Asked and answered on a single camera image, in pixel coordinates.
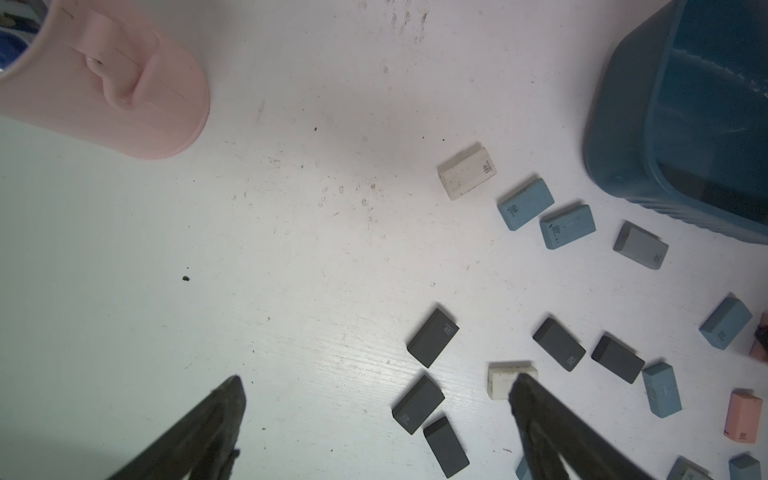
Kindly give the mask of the pink eraser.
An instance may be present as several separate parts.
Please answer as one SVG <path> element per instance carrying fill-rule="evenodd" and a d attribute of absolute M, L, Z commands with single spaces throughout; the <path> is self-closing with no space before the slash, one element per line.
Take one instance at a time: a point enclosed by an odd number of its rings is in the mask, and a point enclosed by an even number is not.
<path fill-rule="evenodd" d="M 755 444 L 763 400 L 747 391 L 734 390 L 730 396 L 724 435 L 737 443 Z"/>
<path fill-rule="evenodd" d="M 749 353 L 751 358 L 762 363 L 767 362 L 767 323 L 768 312 L 764 311 L 754 332 L 754 342 Z"/>

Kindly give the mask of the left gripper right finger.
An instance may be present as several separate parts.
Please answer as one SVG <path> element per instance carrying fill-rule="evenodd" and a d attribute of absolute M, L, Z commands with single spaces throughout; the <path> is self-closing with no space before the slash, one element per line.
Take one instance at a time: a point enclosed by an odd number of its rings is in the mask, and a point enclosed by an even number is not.
<path fill-rule="evenodd" d="M 517 377 L 509 403 L 534 479 L 649 477 L 530 375 Z"/>

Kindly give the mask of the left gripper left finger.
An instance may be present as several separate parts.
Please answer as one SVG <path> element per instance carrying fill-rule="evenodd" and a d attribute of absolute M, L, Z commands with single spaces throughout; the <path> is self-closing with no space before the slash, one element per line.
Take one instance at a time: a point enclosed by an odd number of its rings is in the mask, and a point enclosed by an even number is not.
<path fill-rule="evenodd" d="M 228 479 L 246 408 L 238 375 L 227 378 L 113 479 Z"/>

